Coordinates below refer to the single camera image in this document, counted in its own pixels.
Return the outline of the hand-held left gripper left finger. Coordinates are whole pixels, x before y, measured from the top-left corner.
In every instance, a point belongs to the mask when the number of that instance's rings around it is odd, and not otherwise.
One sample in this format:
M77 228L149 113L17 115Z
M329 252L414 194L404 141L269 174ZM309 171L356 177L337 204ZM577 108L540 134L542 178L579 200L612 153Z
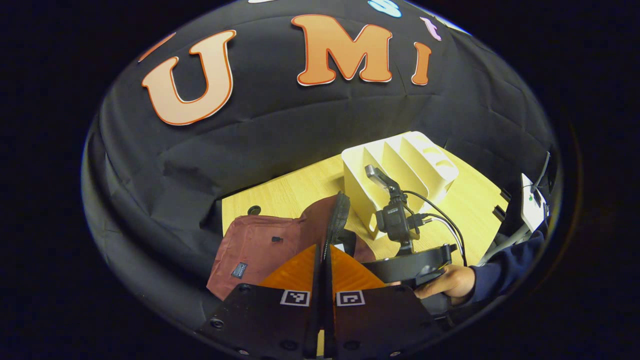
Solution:
M206 341L247 360L317 355L322 248L295 255L261 285L238 284L199 328Z

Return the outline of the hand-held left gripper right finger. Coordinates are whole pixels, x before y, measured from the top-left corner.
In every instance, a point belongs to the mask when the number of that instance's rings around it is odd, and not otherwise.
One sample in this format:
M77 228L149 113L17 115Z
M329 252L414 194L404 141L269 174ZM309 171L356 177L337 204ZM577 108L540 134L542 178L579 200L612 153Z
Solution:
M325 358L403 360L443 335L409 287L385 285L344 251L327 248L324 272Z

